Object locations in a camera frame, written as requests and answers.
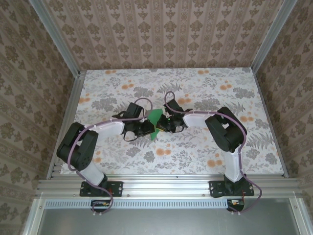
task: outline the black bracket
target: black bracket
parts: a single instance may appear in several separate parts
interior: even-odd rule
[[[184,112],[184,110],[177,104],[177,102],[174,99],[171,99],[169,102],[167,102],[168,106],[170,106],[172,109]],[[169,117],[166,117],[165,115],[161,115],[160,119],[157,121],[156,127],[157,129],[169,132],[169,133],[177,133],[184,130],[184,128],[187,128],[187,125],[183,121],[183,117],[185,114],[179,114],[176,112],[173,112],[172,110],[168,109],[166,105],[164,105],[165,111],[170,115]]]
[[[106,181],[105,189],[109,191],[113,197],[121,197],[123,193],[122,181]],[[81,197],[109,197],[109,195],[101,189],[92,187],[87,182],[81,184],[79,196]]]
[[[230,181],[225,175],[224,180],[209,181],[211,197],[223,196],[254,196],[253,185],[244,177],[237,182]]]
[[[130,103],[127,110],[120,112],[117,115],[113,115],[113,118],[122,119],[122,118],[138,118],[140,116],[141,111],[143,108],[135,103]],[[145,136],[147,134],[151,134],[155,131],[154,125],[149,121],[145,120],[144,122],[138,121],[123,121],[124,130],[122,134],[124,135],[124,140],[127,132],[133,132],[138,137]]]
[[[97,213],[101,213],[104,212],[107,207],[109,206],[111,200],[92,200],[90,203],[90,207],[92,208],[92,206],[94,207],[103,207],[103,208],[94,208],[94,211]]]
[[[242,199],[228,199],[227,200],[227,205],[228,205],[228,208],[227,210],[229,212],[235,212],[235,211],[238,211],[238,212],[241,212],[244,207],[245,207],[245,200],[242,198]]]

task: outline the gray leaf pattern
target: gray leaf pattern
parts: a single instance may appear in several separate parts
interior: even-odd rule
[[[167,91],[175,92],[176,101],[184,110],[216,111],[222,106],[228,107],[248,130],[242,151],[244,170],[282,173],[250,68],[90,70],[75,120],[82,124],[108,120],[140,97],[149,98],[154,109],[162,109]],[[150,109],[145,100],[138,104],[145,110]],[[12,133],[8,124],[1,128],[1,134],[7,138],[16,137],[17,133]],[[208,129],[194,127],[175,134],[159,132],[153,141],[149,135],[131,142],[123,141],[121,135],[112,136],[97,143],[93,161],[106,174],[218,174],[225,171],[224,152],[216,146]],[[66,164],[62,173],[68,173]]]

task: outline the table surface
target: table surface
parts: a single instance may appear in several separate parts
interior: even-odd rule
[[[249,174],[283,174],[277,148],[250,68],[144,69],[87,71],[75,121],[94,124],[126,110],[129,102],[147,97],[163,107],[173,91],[185,110],[216,111],[228,107],[247,129],[242,150]],[[148,102],[138,103],[150,109]],[[132,142],[112,136],[98,142],[93,161],[106,174],[223,174],[224,152],[207,128],[181,133],[159,132]],[[69,173],[64,164],[61,173]]]

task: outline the metal extrusion bar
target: metal extrusion bar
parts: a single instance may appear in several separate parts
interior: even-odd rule
[[[301,235],[313,234],[312,222],[304,204],[303,198],[290,198],[292,212]]]
[[[66,42],[63,40],[62,33],[59,31],[56,23],[49,14],[49,10],[46,8],[44,1],[30,0],[30,3],[34,7],[40,20],[43,22],[45,29],[48,31],[50,37],[52,38],[55,46],[58,48],[73,76],[77,78],[80,66],[75,60],[72,50],[67,47]]]
[[[31,206],[23,235],[35,235],[38,232],[41,218],[44,213],[45,200],[34,199]]]
[[[109,175],[110,181],[123,181],[122,198],[130,199],[207,199],[210,196],[208,182],[222,180],[222,175],[141,175],[123,176]],[[282,176],[263,177],[248,175],[248,178],[263,190],[263,198],[290,198],[298,195],[296,179],[286,179]],[[56,177],[51,180],[41,180],[36,192],[37,198],[45,199],[73,199],[79,197],[82,180],[76,175]],[[256,198],[259,190],[254,188]]]
[[[254,73],[256,73],[259,70],[262,62],[266,58],[270,48],[274,44],[280,30],[284,26],[288,16],[290,15],[290,13],[291,13],[291,11],[292,11],[292,9],[296,3],[297,3],[297,0],[288,0],[288,1],[283,2],[283,4],[280,7],[273,23],[271,24],[271,26],[269,28],[269,31],[268,31],[265,39],[263,40],[255,58],[251,64],[252,71]]]
[[[45,209],[90,209],[92,199],[47,199]],[[106,207],[95,206],[95,209]],[[125,199],[116,198],[112,209],[226,209],[226,199]]]
[[[47,173],[47,179],[51,178],[55,164],[58,161],[58,158],[56,155],[58,146],[61,143],[64,135],[66,134],[68,128],[70,127],[70,125],[74,121],[76,109],[77,109],[78,102],[79,102],[80,93],[83,89],[83,85],[84,85],[84,81],[85,81],[85,76],[86,76],[86,71],[81,71],[79,74],[79,77],[77,79],[75,79],[75,81],[74,81],[72,92],[71,92],[69,100],[68,100],[67,109],[66,109],[65,114],[64,114],[60,133],[59,133],[59,136],[58,136],[58,139],[57,139],[57,142],[55,144],[54,151],[53,151],[51,163],[50,163],[49,170]]]
[[[256,77],[256,74],[253,73],[253,76],[254,76],[254,80],[255,80],[255,84],[258,88],[258,91],[259,91],[259,95],[260,95],[260,98],[261,98],[261,101],[262,101],[262,104],[263,104],[263,108],[264,108],[264,111],[265,111],[265,114],[266,114],[266,117],[268,119],[268,125],[269,125],[269,128],[270,128],[270,131],[273,135],[273,139],[274,139],[274,143],[275,143],[275,146],[276,146],[276,149],[277,149],[277,153],[278,153],[278,156],[279,156],[279,160],[280,160],[280,163],[282,164],[282,168],[283,168],[283,171],[284,171],[284,176],[286,178],[289,177],[288,175],[288,172],[287,172],[287,168],[286,168],[286,165],[285,165],[285,161],[283,159],[283,155],[282,155],[282,152],[280,151],[280,148],[279,148],[279,144],[278,144],[278,141],[277,141],[277,138],[276,138],[276,135],[275,135],[275,131],[274,131],[274,128],[273,128],[273,125],[272,125],[272,122],[270,120],[270,117],[269,117],[269,113],[268,113],[268,109],[266,107],[266,104],[265,104],[265,101],[264,101],[264,97],[263,97],[263,94],[261,92],[261,88],[260,88],[260,84],[258,82],[258,79]]]

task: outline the wall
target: wall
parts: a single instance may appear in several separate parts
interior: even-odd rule
[[[27,0],[0,1],[0,234],[18,234],[45,178],[73,77]]]
[[[291,177],[313,214],[313,0],[298,0],[257,72]]]
[[[249,67],[282,0],[44,0],[82,70]]]

